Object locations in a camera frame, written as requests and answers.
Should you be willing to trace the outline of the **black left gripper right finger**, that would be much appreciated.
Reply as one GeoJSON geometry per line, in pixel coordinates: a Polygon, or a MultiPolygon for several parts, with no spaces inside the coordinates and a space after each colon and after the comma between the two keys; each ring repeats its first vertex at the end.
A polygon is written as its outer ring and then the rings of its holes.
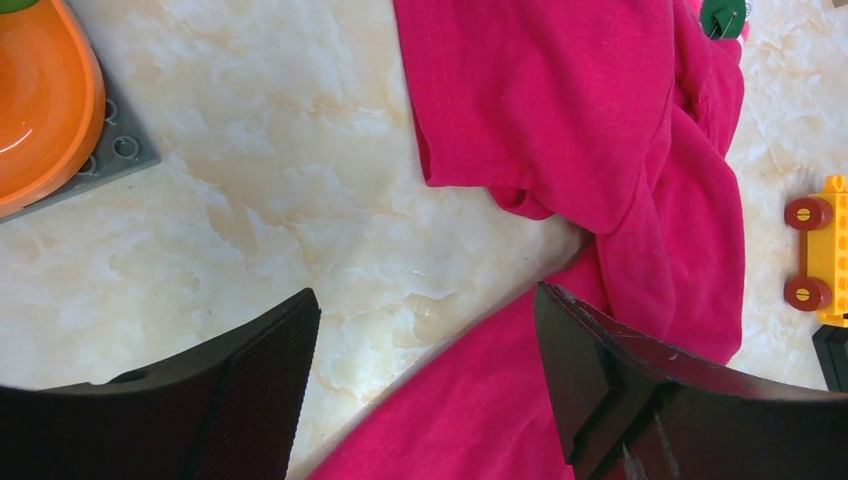
{"type": "Polygon", "coordinates": [[[847,397],[661,342],[557,286],[536,335],[565,462],[579,479],[843,479],[847,397]]]}

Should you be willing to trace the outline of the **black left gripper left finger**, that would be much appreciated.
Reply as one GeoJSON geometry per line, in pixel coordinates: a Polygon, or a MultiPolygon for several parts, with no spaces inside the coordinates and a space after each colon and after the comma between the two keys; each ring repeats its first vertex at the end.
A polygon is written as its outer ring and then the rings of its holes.
{"type": "Polygon", "coordinates": [[[282,479],[321,310],[304,289],[104,384],[1,391],[5,479],[282,479]]]}

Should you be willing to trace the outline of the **magenta garment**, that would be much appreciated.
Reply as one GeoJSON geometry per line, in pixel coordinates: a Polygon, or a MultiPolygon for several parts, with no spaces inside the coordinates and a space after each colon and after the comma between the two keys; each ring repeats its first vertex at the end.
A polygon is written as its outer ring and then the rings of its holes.
{"type": "MultiPolygon", "coordinates": [[[[398,1],[421,169],[505,211],[590,234],[549,282],[724,364],[741,344],[745,245],[726,154],[740,43],[696,1],[398,1]]],[[[378,406],[317,479],[570,479],[532,293],[378,406]]]]}

